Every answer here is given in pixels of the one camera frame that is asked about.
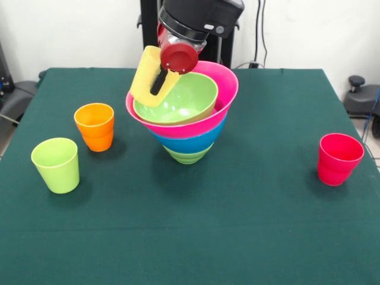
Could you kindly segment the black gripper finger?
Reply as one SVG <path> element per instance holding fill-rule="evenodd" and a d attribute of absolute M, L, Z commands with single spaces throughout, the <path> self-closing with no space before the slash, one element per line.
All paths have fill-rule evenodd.
<path fill-rule="evenodd" d="M 160 67 L 159 73 L 155 77 L 152 86 L 150 88 L 150 93 L 154 96 L 158 95 L 159 91 L 161 90 L 166 76 L 167 76 L 168 71 L 164 69 L 162 66 Z"/>

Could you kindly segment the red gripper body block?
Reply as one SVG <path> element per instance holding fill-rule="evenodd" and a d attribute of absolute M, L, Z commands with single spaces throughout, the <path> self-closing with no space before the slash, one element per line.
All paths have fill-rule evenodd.
<path fill-rule="evenodd" d="M 161 23 L 157 26 L 157 41 L 164 69 L 186 74 L 195 68 L 198 51 L 191 42 L 175 36 Z"/>

